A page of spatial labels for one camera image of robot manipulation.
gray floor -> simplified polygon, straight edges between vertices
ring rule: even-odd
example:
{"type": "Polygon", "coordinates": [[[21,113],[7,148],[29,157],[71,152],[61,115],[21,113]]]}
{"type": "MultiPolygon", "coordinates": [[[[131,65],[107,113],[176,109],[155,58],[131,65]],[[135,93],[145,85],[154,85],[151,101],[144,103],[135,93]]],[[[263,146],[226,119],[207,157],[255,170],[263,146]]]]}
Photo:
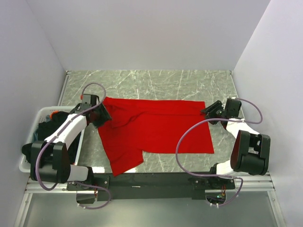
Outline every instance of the gray floor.
{"type": "MultiPolygon", "coordinates": [[[[229,71],[206,70],[97,70],[71,71],[61,100],[61,105],[80,102],[83,87],[90,82],[102,83],[107,96],[116,98],[150,100],[205,101],[206,106],[216,100],[237,96],[229,71]]],[[[87,88],[87,93],[102,96],[98,86],[87,88]]],[[[190,171],[208,171],[218,162],[230,158],[234,138],[221,125],[210,125],[214,154],[180,154],[183,166],[190,171]]],[[[180,172],[173,154],[143,153],[144,163],[136,172],[180,172]]],[[[104,167],[111,172],[98,131],[92,126],[85,130],[78,165],[104,167]]]]}
{"type": "Polygon", "coordinates": [[[210,208],[201,200],[149,199],[114,200],[100,210],[77,207],[75,194],[48,193],[33,195],[24,226],[277,227],[277,224],[267,192],[241,192],[239,198],[219,209],[210,208]]]}

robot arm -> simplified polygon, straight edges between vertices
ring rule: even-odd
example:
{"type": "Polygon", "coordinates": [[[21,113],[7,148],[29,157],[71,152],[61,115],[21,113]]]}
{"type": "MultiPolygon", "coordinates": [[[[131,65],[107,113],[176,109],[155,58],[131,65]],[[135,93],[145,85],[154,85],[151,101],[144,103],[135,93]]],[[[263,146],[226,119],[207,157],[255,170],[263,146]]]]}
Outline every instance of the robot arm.
{"type": "Polygon", "coordinates": [[[52,155],[49,158],[40,161],[39,173],[42,181],[65,183],[67,181],[86,181],[91,178],[91,167],[75,166],[70,164],[67,150],[77,135],[92,123],[96,128],[102,126],[111,117],[106,108],[101,104],[98,108],[86,112],[74,118],[78,113],[83,112],[97,104],[99,97],[96,95],[84,94],[82,103],[79,103],[68,115],[66,121],[58,128],[58,130],[44,141],[35,141],[31,148],[31,171],[32,180],[36,180],[36,161],[38,154],[43,146],[53,137],[56,139],[46,148],[46,153],[52,155]],[[70,121],[67,128],[58,136],[63,126],[70,121]]]}
{"type": "MultiPolygon", "coordinates": [[[[228,98],[225,108],[221,101],[216,101],[201,113],[206,119],[223,118],[238,120],[241,101],[228,98]]],[[[237,175],[237,172],[245,172],[250,175],[264,175],[268,169],[270,137],[260,134],[243,122],[221,121],[222,126],[236,139],[232,150],[231,159],[216,165],[218,175],[237,175]]]]}

red shirt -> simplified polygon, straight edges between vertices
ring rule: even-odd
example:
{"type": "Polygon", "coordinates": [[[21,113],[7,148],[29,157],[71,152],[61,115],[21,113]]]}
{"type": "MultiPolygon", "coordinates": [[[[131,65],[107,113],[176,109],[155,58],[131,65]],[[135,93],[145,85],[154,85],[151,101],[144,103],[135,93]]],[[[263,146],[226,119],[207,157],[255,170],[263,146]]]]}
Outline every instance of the red shirt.
{"type": "MultiPolygon", "coordinates": [[[[204,120],[204,102],[182,100],[138,100],[107,97],[103,105],[112,117],[98,129],[113,175],[143,162],[142,151],[174,154],[180,137],[204,120]]],[[[208,124],[186,136],[179,153],[213,154],[208,124]]]]}

cable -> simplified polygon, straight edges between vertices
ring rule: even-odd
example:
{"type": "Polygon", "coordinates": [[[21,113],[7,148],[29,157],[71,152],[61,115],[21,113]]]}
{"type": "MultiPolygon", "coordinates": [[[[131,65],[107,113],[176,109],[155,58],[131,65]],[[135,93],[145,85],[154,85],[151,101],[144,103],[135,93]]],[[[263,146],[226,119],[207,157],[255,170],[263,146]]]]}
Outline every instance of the cable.
{"type": "Polygon", "coordinates": [[[101,206],[98,206],[98,207],[86,207],[86,206],[84,206],[82,204],[79,204],[79,206],[83,207],[84,209],[97,210],[97,209],[100,209],[102,207],[105,207],[112,200],[112,195],[111,195],[110,191],[107,188],[103,188],[103,187],[100,187],[100,186],[94,186],[94,185],[89,185],[89,184],[81,183],[79,181],[75,181],[75,183],[80,184],[80,185],[85,186],[85,187],[101,189],[101,190],[106,191],[108,193],[108,200],[104,204],[102,204],[101,206]]]}
{"type": "Polygon", "coordinates": [[[262,115],[262,112],[260,111],[259,107],[257,107],[257,105],[255,105],[255,104],[252,103],[251,101],[246,100],[246,99],[244,99],[244,98],[235,98],[235,99],[241,100],[241,101],[244,101],[244,102],[247,102],[247,103],[251,104],[252,106],[254,106],[254,107],[256,108],[256,110],[257,110],[257,111],[259,112],[259,114],[260,114],[260,118],[261,118],[260,121],[258,121],[258,122],[245,121],[246,123],[251,123],[251,124],[260,124],[260,123],[262,123],[262,121],[263,121],[263,115],[262,115]]]}
{"type": "Polygon", "coordinates": [[[188,133],[190,133],[194,128],[196,128],[197,126],[205,123],[205,122],[210,122],[210,121],[222,121],[222,122],[247,122],[247,123],[252,123],[252,124],[260,124],[262,121],[263,121],[263,116],[262,116],[262,113],[260,111],[260,109],[255,105],[253,104],[252,102],[248,101],[248,100],[245,100],[245,99],[240,99],[240,98],[236,98],[236,99],[239,99],[239,100],[242,100],[242,101],[245,101],[245,102],[248,102],[250,104],[252,104],[256,109],[257,111],[259,112],[260,114],[260,117],[261,117],[261,120],[259,122],[251,122],[251,121],[246,121],[246,120],[231,120],[231,119],[222,119],[222,118],[211,118],[211,119],[205,119],[203,121],[200,121],[198,122],[197,124],[195,124],[194,126],[190,127],[182,136],[181,138],[179,139],[178,141],[178,144],[177,144],[177,147],[176,147],[176,161],[177,161],[177,164],[179,165],[179,167],[186,173],[192,175],[192,176],[197,176],[197,177],[224,177],[224,178],[230,178],[230,179],[239,179],[241,180],[241,183],[240,183],[240,186],[237,190],[237,192],[235,193],[235,195],[228,201],[225,201],[225,203],[223,204],[219,204],[218,206],[225,206],[227,205],[228,203],[230,203],[231,201],[233,201],[240,193],[241,189],[242,189],[242,186],[243,186],[243,179],[241,177],[233,177],[233,176],[230,176],[230,175],[217,175],[217,174],[195,174],[195,173],[192,173],[190,171],[188,171],[187,169],[185,169],[180,161],[179,161],[179,158],[178,158],[178,151],[179,151],[179,147],[180,147],[180,144],[182,142],[182,140],[188,135],[188,133]]]}

black metal base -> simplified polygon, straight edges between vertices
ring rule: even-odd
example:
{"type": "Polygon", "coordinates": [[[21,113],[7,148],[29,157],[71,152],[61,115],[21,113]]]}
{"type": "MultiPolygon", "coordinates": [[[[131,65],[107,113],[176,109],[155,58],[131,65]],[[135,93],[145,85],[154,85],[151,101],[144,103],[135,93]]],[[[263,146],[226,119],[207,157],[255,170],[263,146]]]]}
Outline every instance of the black metal base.
{"type": "MultiPolygon", "coordinates": [[[[205,200],[205,190],[235,189],[230,179],[220,177],[193,177],[187,173],[127,173],[113,177],[112,174],[94,174],[94,184],[108,188],[112,199],[164,199],[192,198],[205,200]]],[[[93,190],[77,184],[68,184],[68,191],[93,190]]],[[[92,203],[94,195],[79,194],[78,203],[92,203]]],[[[104,191],[98,191],[98,201],[108,200],[104,191]]]]}

